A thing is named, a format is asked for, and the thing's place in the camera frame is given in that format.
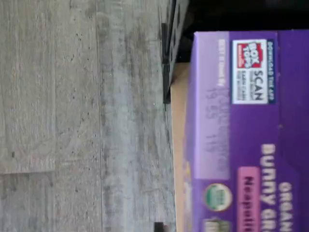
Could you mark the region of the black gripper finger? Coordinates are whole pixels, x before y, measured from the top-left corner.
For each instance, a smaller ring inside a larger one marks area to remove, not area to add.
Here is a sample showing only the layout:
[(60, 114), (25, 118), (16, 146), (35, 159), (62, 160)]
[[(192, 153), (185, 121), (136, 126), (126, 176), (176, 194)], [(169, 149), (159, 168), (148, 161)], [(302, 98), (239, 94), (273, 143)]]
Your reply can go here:
[(169, 232), (169, 227), (164, 222), (155, 222), (154, 232)]

